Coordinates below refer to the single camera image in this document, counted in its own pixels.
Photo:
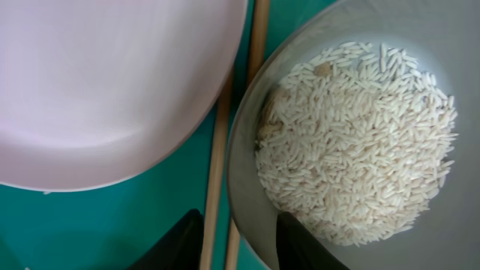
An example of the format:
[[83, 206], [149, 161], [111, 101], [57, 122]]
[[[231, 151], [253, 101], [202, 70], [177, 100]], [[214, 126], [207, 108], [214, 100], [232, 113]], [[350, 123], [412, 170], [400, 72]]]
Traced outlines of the white rice pile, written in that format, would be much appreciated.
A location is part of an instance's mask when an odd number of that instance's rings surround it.
[[259, 181], [319, 239], [385, 240], [410, 230], [445, 184], [457, 115], [405, 49], [342, 43], [296, 64], [269, 95]]

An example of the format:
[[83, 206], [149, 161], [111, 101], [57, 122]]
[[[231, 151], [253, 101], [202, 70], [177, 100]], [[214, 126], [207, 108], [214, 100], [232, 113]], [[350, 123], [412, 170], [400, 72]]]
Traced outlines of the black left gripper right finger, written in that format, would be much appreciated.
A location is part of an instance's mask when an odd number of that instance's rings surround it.
[[280, 270], [350, 270], [286, 211], [277, 216], [276, 249]]

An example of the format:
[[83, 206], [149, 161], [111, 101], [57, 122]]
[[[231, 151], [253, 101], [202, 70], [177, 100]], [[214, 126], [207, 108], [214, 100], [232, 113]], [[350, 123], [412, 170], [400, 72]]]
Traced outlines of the grey rice bowl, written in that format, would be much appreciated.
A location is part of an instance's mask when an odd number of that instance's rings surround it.
[[226, 181], [267, 269], [477, 269], [479, 3], [320, 11], [250, 84]]

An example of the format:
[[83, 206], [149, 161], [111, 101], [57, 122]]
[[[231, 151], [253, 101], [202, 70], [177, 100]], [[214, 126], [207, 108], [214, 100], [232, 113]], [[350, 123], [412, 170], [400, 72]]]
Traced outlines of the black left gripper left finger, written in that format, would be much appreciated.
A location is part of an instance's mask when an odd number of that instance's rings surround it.
[[204, 220], [192, 208], [127, 270], [199, 270]]

